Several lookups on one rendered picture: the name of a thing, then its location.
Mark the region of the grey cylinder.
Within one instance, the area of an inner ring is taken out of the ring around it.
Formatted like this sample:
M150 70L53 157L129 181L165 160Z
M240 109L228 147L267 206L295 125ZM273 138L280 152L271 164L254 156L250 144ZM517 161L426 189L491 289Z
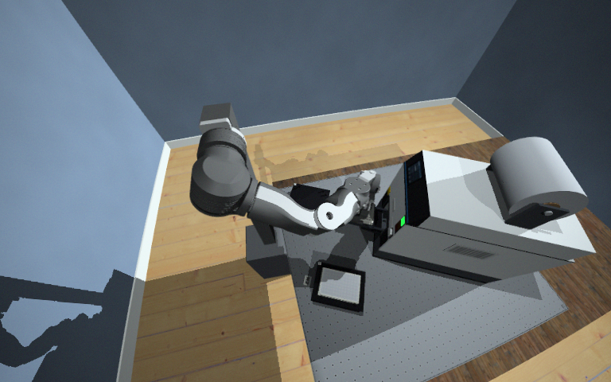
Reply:
M551 142L527 137L496 150L490 165L511 217L540 203L557 203L570 213L582 211L589 198Z

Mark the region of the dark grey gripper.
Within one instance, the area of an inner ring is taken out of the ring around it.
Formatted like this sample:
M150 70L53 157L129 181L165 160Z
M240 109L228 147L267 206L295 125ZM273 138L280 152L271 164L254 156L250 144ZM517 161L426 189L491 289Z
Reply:
M368 217L369 210L372 209L375 201L375 194L368 194L368 201L365 203L365 207L360 210L360 213L357 213L350 222L363 224L362 220L365 220ZM358 222L359 221L359 222Z

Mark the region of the black rectangular frame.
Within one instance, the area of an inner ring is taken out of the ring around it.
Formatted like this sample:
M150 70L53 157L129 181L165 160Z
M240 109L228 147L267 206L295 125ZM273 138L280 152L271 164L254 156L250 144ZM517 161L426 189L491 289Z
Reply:
M324 204L330 190L294 183L290 197L306 209L315 209Z
M352 273L352 274L356 274L356 275L361 275L361 279L360 279L360 297L359 297L359 304L355 304L355 303L350 303L350 302L345 302L345 301L341 301L341 300L337 300L334 298L327 298L321 295L317 295L318 294L318 290L319 290L319 285L320 285L320 280L321 280L321 272L322 272L322 268L329 268L329 269L333 269L333 270L337 270L337 271L343 271L343 272L347 272L347 273ZM335 306L335 307L339 307L342 309L346 309L346 310L351 310L351 311L356 311L356 312L363 312L364 311L364 287L365 287L365 271L358 271L355 269L351 269L351 268L347 268L347 267L340 267L337 265L332 265L329 263L323 263L323 262L318 262L317 264L317 271L316 271L316 275L315 275L315 280L314 280L314 285L313 285L313 292L312 292L312 297L311 297L311 301L313 302L319 302L322 304L326 304L329 306Z

